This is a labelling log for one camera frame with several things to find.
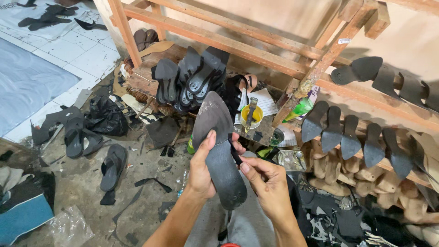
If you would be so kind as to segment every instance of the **black plastic bag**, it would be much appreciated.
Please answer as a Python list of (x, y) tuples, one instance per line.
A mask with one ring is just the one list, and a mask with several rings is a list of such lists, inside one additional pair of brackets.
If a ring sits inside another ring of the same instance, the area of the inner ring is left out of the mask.
[(90, 113), (84, 114), (85, 128), (107, 135), (123, 136), (128, 132), (128, 121), (122, 110), (108, 96), (90, 100)]

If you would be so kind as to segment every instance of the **plastic wrap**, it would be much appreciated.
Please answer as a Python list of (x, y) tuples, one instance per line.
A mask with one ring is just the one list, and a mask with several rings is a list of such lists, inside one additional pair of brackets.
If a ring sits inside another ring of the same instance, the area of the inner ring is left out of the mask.
[(94, 236), (76, 205), (57, 214), (49, 224), (55, 247), (80, 247)]

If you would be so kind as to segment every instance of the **fingernail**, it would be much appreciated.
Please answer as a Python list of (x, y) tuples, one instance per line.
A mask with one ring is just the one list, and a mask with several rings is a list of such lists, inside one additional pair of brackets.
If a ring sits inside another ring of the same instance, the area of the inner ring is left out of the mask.
[(212, 134), (213, 134), (214, 130), (210, 130), (209, 133), (207, 134), (207, 138), (209, 138)]
[(241, 165), (239, 166), (240, 170), (244, 173), (247, 174), (248, 171), (250, 170), (250, 167), (248, 166), (247, 163), (241, 163)]

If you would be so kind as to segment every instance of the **right hand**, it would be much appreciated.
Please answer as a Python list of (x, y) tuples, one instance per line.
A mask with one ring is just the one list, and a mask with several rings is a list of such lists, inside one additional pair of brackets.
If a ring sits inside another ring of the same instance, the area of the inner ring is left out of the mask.
[(265, 215), (274, 226), (295, 221), (285, 168), (260, 158), (241, 156), (240, 170), (250, 181)]

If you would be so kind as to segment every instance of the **white tarp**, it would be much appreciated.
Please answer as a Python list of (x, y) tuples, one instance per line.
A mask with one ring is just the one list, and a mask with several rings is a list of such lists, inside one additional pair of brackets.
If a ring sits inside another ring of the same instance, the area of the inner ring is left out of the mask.
[(79, 9), (75, 11), (73, 16), (59, 16), (60, 18), (71, 19), (70, 23), (60, 23), (54, 26), (48, 26), (36, 31), (29, 31), (28, 27), (18, 27), (18, 23), (26, 17), (39, 19), (46, 8), (46, 4), (57, 4), (53, 0), (37, 0), (35, 1), (36, 7), (21, 7), (17, 3), (26, 4), (28, 0), (0, 0), (0, 25), (27, 33), (35, 36), (39, 36), (48, 40), (55, 40), (59, 36), (65, 35), (68, 31), (76, 27), (78, 24), (73, 18), (84, 21), (86, 18), (86, 12), (90, 9), (82, 2), (75, 4)]

